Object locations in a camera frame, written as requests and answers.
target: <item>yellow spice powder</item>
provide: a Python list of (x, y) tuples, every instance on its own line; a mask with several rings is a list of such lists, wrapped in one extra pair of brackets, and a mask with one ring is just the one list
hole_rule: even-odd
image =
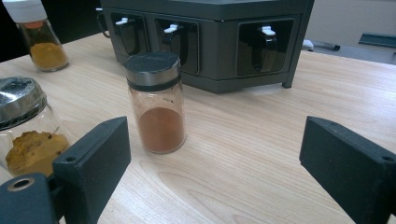
[(56, 69), (67, 64), (62, 46), (54, 43), (39, 43), (30, 48), (32, 60), (42, 70)]

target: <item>black bracket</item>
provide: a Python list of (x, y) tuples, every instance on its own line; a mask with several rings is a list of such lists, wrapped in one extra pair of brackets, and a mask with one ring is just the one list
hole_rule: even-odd
[(301, 165), (356, 223), (396, 214), (396, 155), (348, 128), (308, 117)]
[(0, 223), (96, 223), (131, 161), (127, 118), (105, 121), (53, 163), (0, 186)]

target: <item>screw hole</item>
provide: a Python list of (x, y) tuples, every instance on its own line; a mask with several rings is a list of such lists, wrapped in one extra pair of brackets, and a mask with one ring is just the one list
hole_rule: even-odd
[(387, 156), (382, 157), (382, 159), (383, 159), (384, 161), (395, 161), (393, 158), (387, 157)]
[(67, 157), (66, 161), (70, 162), (70, 161), (75, 161), (77, 158), (76, 157)]
[(23, 190), (29, 188), (31, 185), (35, 183), (35, 180), (33, 178), (24, 178), (24, 179), (19, 179), (12, 184), (8, 185), (8, 190), (9, 191), (18, 191), (18, 190)]

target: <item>wood grain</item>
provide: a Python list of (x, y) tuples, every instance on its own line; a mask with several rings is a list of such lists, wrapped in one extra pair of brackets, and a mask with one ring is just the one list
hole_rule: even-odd
[(141, 147), (110, 40), (94, 35), (64, 48), (64, 70), (38, 72), (25, 56), (0, 63), (0, 77), (37, 80), (74, 141), (127, 116), (132, 162), (99, 223), (353, 223), (300, 165), (306, 117), (339, 122), (396, 153), (394, 65), (302, 52), (290, 89), (184, 86), (186, 142), (156, 155)]

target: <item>glass spice jar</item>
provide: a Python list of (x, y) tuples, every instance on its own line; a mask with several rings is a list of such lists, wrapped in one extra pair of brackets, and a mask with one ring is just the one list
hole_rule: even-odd
[(133, 56), (124, 65), (140, 139), (150, 152), (169, 153), (184, 143), (179, 64), (176, 54), (157, 51)]
[(41, 0), (3, 0), (17, 24), (35, 67), (53, 72), (68, 65), (61, 42), (53, 32)]
[(29, 77), (0, 79), (0, 165), (11, 175), (52, 174), (69, 148), (66, 131), (39, 84)]

